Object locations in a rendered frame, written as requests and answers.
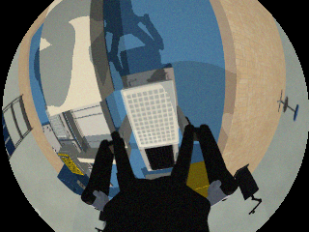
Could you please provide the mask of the blue bench mat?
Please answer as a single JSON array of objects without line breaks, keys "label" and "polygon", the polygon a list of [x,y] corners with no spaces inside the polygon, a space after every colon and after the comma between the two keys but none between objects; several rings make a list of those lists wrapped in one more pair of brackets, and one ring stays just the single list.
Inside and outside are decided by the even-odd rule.
[{"label": "blue bench mat", "polygon": [[[103,0],[114,92],[105,101],[116,131],[124,121],[122,76],[174,67],[178,105],[195,128],[218,142],[225,102],[225,60],[210,0]],[[42,125],[49,124],[40,75],[42,26],[31,40],[29,78]]]}]

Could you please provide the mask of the yellow open-top bin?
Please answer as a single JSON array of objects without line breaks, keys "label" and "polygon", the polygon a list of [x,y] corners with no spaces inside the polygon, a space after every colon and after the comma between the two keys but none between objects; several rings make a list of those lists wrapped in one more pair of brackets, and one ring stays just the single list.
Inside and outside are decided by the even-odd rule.
[{"label": "yellow open-top bin", "polygon": [[190,164],[187,186],[191,187],[204,197],[208,197],[209,180],[203,161]]}]

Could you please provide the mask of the blue open-top bin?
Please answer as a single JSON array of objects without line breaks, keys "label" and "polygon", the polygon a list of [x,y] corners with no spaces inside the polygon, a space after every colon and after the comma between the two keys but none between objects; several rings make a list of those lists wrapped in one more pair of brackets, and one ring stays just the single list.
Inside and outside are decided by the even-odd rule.
[{"label": "blue open-top bin", "polygon": [[57,178],[71,191],[78,195],[82,194],[83,190],[87,187],[89,182],[89,179],[85,175],[72,173],[66,164],[63,165]]}]

